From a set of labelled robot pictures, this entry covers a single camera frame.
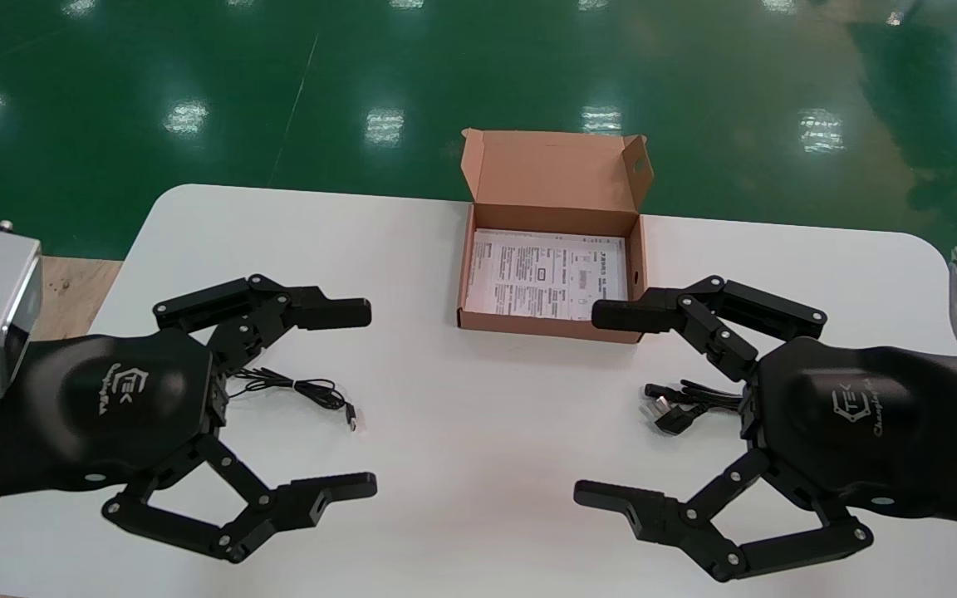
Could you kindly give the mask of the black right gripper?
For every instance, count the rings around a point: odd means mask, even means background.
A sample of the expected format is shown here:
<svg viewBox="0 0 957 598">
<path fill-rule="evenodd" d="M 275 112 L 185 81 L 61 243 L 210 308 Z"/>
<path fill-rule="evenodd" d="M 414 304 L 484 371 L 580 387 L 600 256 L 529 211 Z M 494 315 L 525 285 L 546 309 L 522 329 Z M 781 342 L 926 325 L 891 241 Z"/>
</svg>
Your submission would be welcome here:
<svg viewBox="0 0 957 598">
<path fill-rule="evenodd" d="M 872 532 L 846 504 L 889 517 L 946 515 L 957 462 L 957 357 L 825 345 L 813 339 L 827 324 L 824 311 L 717 276 L 691 287 L 650 287 L 634 301 L 597 300 L 591 322 L 642 336 L 675 331 L 729 380 L 751 375 L 741 436 L 752 449 L 691 499 L 575 483 L 575 503 L 622 514 L 638 541 L 680 549 L 725 583 L 869 548 Z M 758 363 L 758 351 L 729 323 L 788 343 Z M 759 479 L 804 498 L 821 526 L 730 541 L 715 516 Z"/>
</svg>

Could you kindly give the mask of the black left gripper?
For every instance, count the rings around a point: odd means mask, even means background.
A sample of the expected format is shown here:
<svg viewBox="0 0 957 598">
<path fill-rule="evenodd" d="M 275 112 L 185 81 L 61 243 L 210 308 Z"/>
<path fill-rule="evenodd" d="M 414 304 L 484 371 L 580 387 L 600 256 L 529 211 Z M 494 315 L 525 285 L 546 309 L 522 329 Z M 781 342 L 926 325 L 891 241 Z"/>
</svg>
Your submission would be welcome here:
<svg viewBox="0 0 957 598">
<path fill-rule="evenodd" d="M 283 287 L 263 275 L 155 304 L 152 336 L 37 343 L 10 387 L 19 442 L 12 493 L 90 491 L 126 483 L 102 508 L 145 540 L 238 564 L 273 535 L 318 525 L 336 501 L 372 498 L 374 473 L 292 480 L 270 488 L 215 435 L 227 423 L 224 375 L 247 368 L 292 329 L 365 328 L 364 298 Z M 206 344 L 187 333 L 213 333 Z M 150 506 L 154 492 L 208 465 L 246 507 L 213 523 Z"/>
</svg>

